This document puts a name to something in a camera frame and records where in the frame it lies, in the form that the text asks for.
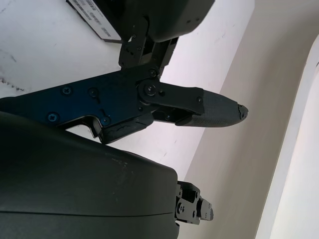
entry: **black bracket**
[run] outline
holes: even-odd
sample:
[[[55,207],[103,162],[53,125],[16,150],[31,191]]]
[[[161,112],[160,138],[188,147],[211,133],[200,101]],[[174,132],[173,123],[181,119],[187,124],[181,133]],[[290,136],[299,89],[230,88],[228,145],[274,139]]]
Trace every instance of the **black bracket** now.
[[[200,196],[197,187],[178,181],[175,218],[181,222],[198,225],[200,220],[213,220],[214,213],[211,204]]]
[[[160,76],[164,67],[169,64],[178,37],[164,42],[154,42],[148,36],[148,31],[148,20],[140,17],[130,31],[133,33],[130,41],[122,44],[119,65],[122,69],[126,69],[152,63],[159,69]]]
[[[159,81],[154,64],[0,100],[0,111],[68,129],[86,125],[103,144],[156,121],[178,126],[223,127],[242,121],[248,110],[200,88]]]

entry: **bolt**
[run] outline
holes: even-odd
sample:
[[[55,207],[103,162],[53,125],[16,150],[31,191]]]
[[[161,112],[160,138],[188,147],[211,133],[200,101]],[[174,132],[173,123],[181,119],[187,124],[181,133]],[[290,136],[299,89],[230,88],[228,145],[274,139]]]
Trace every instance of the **bolt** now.
[[[203,103],[203,98],[202,97],[197,97],[197,102],[199,102],[200,104]]]
[[[55,112],[52,112],[52,113],[49,113],[48,114],[48,117],[47,117],[47,119],[48,119],[48,121],[50,121],[50,122],[57,122],[58,121],[58,119],[59,119],[59,115],[57,114],[57,113],[55,113]]]
[[[88,94],[92,98],[96,98],[99,95],[99,91],[96,88],[90,88]]]
[[[146,93],[148,96],[153,96],[153,95],[155,95],[155,92],[156,92],[155,86],[153,86],[153,85],[145,85],[145,93]]]
[[[72,89],[69,86],[65,86],[62,88],[62,93],[66,96],[69,96],[72,93]]]
[[[110,119],[109,117],[103,117],[103,118],[101,118],[101,125],[103,125],[103,126],[109,125],[110,122],[111,122],[111,119]]]
[[[181,214],[183,212],[183,203],[179,203],[177,207],[177,213]]]
[[[149,70],[149,74],[150,74],[151,77],[156,77],[158,75],[156,70],[154,70],[154,69],[150,69]]]

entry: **white label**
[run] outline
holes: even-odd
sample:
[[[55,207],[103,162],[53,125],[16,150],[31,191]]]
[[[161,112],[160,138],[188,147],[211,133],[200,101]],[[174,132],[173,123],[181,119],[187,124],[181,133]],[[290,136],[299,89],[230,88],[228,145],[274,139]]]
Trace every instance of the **white label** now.
[[[100,38],[105,40],[121,40],[119,34],[92,0],[69,0],[69,2]]]

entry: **white surface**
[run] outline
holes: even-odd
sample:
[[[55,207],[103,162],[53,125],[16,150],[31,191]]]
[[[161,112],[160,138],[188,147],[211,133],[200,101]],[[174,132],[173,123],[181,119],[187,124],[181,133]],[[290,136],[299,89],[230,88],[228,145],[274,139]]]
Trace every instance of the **white surface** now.
[[[318,92],[319,68],[309,93],[270,239],[319,238]]]
[[[161,80],[219,92],[253,8],[253,0],[217,0],[179,39]],[[100,40],[65,0],[1,0],[0,32],[0,78],[27,92],[120,69],[120,45]],[[154,123],[112,146],[171,166],[182,180],[203,131]]]
[[[256,1],[221,90],[245,105],[248,117],[205,130],[185,179],[212,203],[215,218],[198,227],[181,225],[181,238],[255,238],[301,75],[319,34],[318,12],[317,0]]]
[[[283,146],[280,151],[274,177],[268,192],[263,214],[259,223],[256,239],[268,239],[273,228],[279,203],[285,186],[289,166],[291,164],[293,152],[297,138],[299,137],[300,124],[304,115],[309,91],[314,81],[316,65],[319,62],[319,37],[315,40],[304,68],[303,76],[298,88],[294,107],[289,119]],[[288,235],[281,238],[292,238]]]

